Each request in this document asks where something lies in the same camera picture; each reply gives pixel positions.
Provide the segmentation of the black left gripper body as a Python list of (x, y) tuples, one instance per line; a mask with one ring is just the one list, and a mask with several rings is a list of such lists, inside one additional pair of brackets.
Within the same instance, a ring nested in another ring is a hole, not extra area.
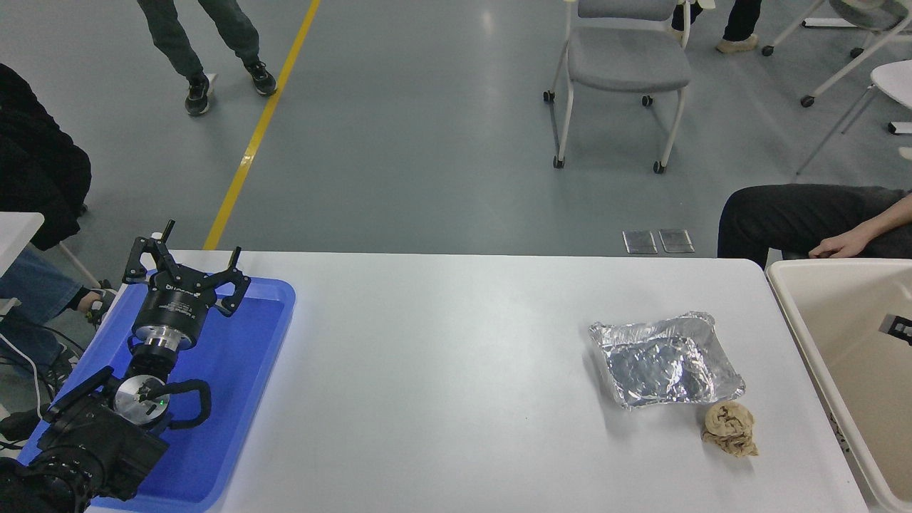
[(145, 336), (151, 328), (176, 329), (183, 336), (198, 336), (209, 309), (216, 301), (215, 289), (195, 286), (203, 282), (203, 275), (191, 275), (175, 281), (166, 271), (151, 275), (147, 295), (134, 321), (134, 334)]

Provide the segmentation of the person's hand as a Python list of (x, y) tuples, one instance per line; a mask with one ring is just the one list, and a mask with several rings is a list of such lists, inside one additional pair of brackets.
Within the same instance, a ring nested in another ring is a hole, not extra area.
[(824, 238), (809, 251), (808, 257), (810, 259), (850, 259), (850, 257), (859, 256), (875, 237), (869, 231), (857, 227), (837, 236)]

